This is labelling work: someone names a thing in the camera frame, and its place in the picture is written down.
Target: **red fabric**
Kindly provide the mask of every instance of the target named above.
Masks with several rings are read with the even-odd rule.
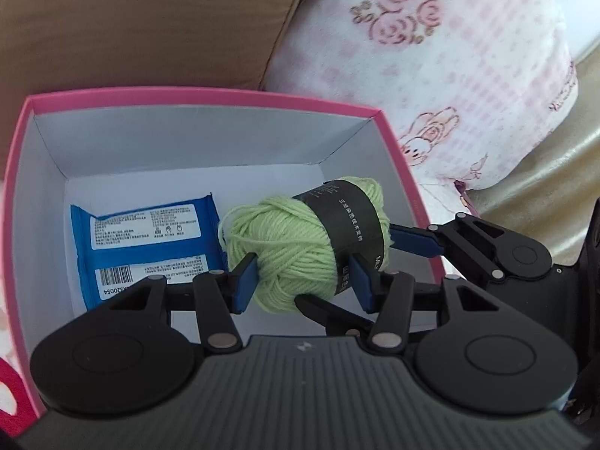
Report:
[[[10,437],[16,437],[34,424],[37,417],[29,403],[29,397],[20,375],[10,364],[0,358],[0,382],[6,384],[17,401],[17,412],[13,415],[0,409],[0,428]]]

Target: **yarn ball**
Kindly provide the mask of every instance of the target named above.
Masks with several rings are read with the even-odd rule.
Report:
[[[383,269],[392,244],[389,218],[383,212],[383,191],[371,178],[342,177],[361,188],[373,203],[383,233]],[[227,218],[233,217],[224,232]],[[338,275],[334,251],[323,224],[302,201],[269,196],[256,205],[233,208],[218,229],[219,242],[234,268],[248,252],[258,256],[259,284],[254,300],[269,312],[298,311],[298,294],[323,299],[335,295]]]

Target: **gold satin fabric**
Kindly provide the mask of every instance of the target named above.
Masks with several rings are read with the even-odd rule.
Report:
[[[565,121],[508,177],[469,191],[482,218],[539,240],[564,265],[577,260],[600,197],[600,46],[577,75],[579,96]]]

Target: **white label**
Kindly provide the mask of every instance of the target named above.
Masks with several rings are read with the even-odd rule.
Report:
[[[121,265],[120,267],[97,268],[96,283],[100,299],[109,299],[115,294],[124,291],[134,282],[151,274],[163,274],[167,284],[178,282],[191,282],[196,274],[206,272],[208,264],[206,255],[194,257],[174,258],[149,264]]]
[[[91,217],[89,229],[93,250],[172,242],[201,236],[193,204],[118,214],[106,220]]]

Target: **open cardboard box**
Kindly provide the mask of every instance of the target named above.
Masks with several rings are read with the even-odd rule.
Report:
[[[85,311],[70,206],[95,215],[214,195],[218,213],[267,195],[296,195],[340,176],[373,177],[394,223],[425,227],[427,212],[383,113],[254,91],[115,88],[31,96],[13,139],[2,232],[10,328],[29,397],[36,344]],[[392,250],[391,270],[437,282],[439,259]],[[352,290],[334,298],[363,314]],[[253,333],[322,335],[300,314],[254,302],[234,317]],[[427,323],[413,317],[413,324]],[[198,341],[192,312],[173,327]]]

